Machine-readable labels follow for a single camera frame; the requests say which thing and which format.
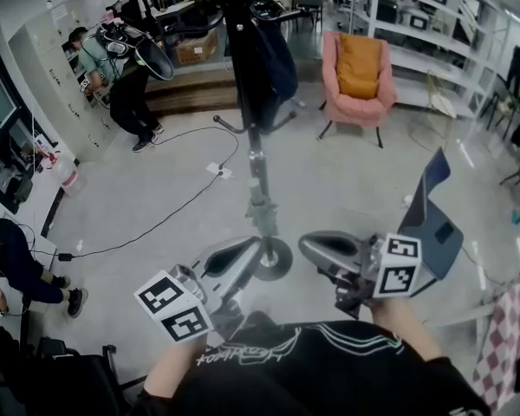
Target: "orange cushion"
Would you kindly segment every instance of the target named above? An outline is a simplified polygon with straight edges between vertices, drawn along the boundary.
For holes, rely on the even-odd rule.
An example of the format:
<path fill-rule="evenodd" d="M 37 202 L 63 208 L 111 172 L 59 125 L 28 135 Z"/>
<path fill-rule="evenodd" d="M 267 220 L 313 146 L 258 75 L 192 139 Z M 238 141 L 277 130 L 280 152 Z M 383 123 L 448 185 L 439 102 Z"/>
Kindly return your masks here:
<path fill-rule="evenodd" d="M 341 34 L 337 81 L 341 94 L 370 100 L 378 93 L 381 43 L 373 38 Z"/>

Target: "black t-shirt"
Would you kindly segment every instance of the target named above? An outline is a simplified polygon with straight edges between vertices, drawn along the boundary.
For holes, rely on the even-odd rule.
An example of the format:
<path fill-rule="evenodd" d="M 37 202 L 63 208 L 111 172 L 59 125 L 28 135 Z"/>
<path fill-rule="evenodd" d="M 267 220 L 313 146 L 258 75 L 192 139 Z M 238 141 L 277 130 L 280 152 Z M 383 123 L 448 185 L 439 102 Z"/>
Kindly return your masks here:
<path fill-rule="evenodd" d="M 172 399 L 143 392 L 131 414 L 491 412 L 447 358 L 424 362 L 370 323 L 322 322 L 242 330 L 201 355 Z"/>

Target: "blue chair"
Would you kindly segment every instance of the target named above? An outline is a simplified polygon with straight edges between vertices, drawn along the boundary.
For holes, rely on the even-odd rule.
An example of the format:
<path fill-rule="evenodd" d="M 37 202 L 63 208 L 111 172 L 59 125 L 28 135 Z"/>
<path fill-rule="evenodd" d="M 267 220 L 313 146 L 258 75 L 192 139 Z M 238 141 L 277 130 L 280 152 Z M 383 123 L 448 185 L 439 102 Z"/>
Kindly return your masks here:
<path fill-rule="evenodd" d="M 422 173 L 413 202 L 399 227 L 399 234 L 420 239 L 423 264 L 434 277 L 414 296 L 445 278 L 465 239 L 462 231 L 428 198 L 433 188 L 450 175 L 451 168 L 440 148 Z"/>

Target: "plastic bottle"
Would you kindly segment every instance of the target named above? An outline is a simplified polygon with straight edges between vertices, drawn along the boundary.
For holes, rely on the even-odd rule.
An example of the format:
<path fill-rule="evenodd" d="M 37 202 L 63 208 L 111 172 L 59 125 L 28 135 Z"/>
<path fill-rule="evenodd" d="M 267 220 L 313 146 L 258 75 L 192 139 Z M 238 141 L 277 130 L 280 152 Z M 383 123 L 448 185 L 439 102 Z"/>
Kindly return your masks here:
<path fill-rule="evenodd" d="M 49 169 L 62 184 L 62 189 L 70 196 L 74 197 L 82 190 L 87 181 L 77 171 L 77 166 L 67 157 L 61 156 L 56 151 L 49 155 Z"/>

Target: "white cabinet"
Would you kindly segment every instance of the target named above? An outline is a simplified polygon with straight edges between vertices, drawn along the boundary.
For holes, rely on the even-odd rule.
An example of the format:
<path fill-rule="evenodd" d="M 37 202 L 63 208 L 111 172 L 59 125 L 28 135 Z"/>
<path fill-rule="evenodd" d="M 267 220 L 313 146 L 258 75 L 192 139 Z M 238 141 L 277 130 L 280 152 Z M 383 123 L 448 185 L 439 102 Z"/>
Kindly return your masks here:
<path fill-rule="evenodd" d="M 55 16 L 51 10 L 30 20 L 9 45 L 43 112 L 71 152 L 86 161 L 100 158 L 119 127 L 110 120 L 109 111 L 91 104 L 81 92 L 62 47 L 69 34 L 66 29 L 86 21 L 82 4 L 82 0 L 70 0 Z M 63 12 L 67 15 L 57 18 Z"/>

